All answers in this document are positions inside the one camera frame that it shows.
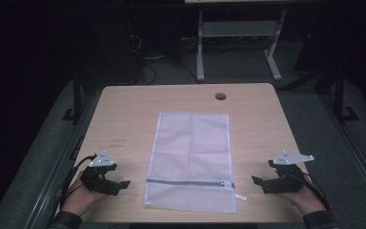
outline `tabletop surface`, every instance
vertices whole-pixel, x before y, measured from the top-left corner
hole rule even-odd
[[[215,95],[224,93],[225,100]],[[208,214],[145,205],[144,190],[159,112],[230,116],[236,214]],[[118,165],[106,179],[131,180],[128,189],[88,211],[86,221],[111,222],[285,222],[302,221],[287,200],[265,195],[252,176],[277,178],[269,159],[283,150],[298,153],[294,136],[270,84],[115,86],[106,88],[76,162],[106,150]],[[84,169],[89,162],[80,168]],[[304,164],[299,167],[306,172]]]

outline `hole in table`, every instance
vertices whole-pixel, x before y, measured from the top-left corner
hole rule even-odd
[[[217,93],[215,94],[215,98],[218,100],[225,100],[227,98],[227,95],[224,93]]]

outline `zipper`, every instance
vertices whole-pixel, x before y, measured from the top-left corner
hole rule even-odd
[[[195,186],[213,186],[213,187],[231,187],[234,188],[234,184],[230,182],[209,182],[209,181],[169,181],[162,179],[147,179],[148,183],[160,183],[171,185],[195,185]]]

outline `white mesh bag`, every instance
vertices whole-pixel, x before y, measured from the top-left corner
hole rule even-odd
[[[160,113],[145,204],[236,213],[227,114]]]

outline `hand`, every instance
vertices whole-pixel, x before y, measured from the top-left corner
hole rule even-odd
[[[61,209],[63,212],[74,213],[79,217],[85,214],[94,203],[108,196],[88,190],[80,179],[82,174],[83,172],[80,172],[78,178],[70,186],[69,195]]]
[[[313,185],[308,176],[304,177],[307,182]],[[277,195],[289,200],[293,205],[296,206],[302,215],[327,210],[322,202],[320,202],[320,200],[315,196],[315,194],[305,186],[302,186],[302,188],[297,193],[281,193]]]

